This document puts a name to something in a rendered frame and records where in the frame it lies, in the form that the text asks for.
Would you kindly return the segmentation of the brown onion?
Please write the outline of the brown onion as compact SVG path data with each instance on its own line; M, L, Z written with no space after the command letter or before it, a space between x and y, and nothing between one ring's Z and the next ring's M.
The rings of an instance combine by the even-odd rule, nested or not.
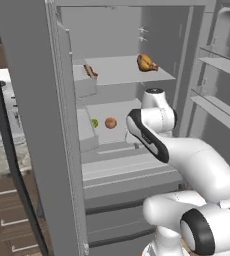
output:
M113 129L117 126L117 120L113 117L108 117L106 120L105 120L105 126L108 128L108 129Z

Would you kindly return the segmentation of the brown drawer cabinet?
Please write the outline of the brown drawer cabinet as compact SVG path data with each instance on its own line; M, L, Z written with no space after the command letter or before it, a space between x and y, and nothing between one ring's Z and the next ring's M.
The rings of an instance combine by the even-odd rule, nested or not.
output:
M16 189L13 180L9 176L0 177L0 191ZM21 203L18 192L0 196L0 220L7 222L28 219ZM30 222L18 225L2 227L0 225L0 256L26 256L39 253L39 245L36 248L12 253L11 247L17 248L38 244L33 234Z

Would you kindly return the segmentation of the grey hob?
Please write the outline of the grey hob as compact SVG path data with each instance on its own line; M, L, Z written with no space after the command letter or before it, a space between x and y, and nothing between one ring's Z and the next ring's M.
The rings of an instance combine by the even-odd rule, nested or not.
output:
M0 88L0 148L3 138L11 135L15 145L25 142L25 135L10 81L2 81Z

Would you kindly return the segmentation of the grey fridge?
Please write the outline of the grey fridge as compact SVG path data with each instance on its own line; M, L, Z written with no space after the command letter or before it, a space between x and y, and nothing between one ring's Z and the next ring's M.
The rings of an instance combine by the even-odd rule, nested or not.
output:
M103 243L95 254L139 256L152 238L142 198L172 191L181 180L129 134L126 116L140 107L149 87L164 89L177 108L206 6L207 0L58 0L72 49L88 235ZM139 54L158 70L140 71ZM108 117L117 120L115 128L105 126Z

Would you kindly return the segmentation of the grey fridge door with shelves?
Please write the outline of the grey fridge door with shelves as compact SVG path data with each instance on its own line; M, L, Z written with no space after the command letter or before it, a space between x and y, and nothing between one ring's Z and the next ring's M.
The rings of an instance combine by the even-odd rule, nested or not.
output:
M230 165L230 0L207 0L194 59L177 101L178 135L200 138Z

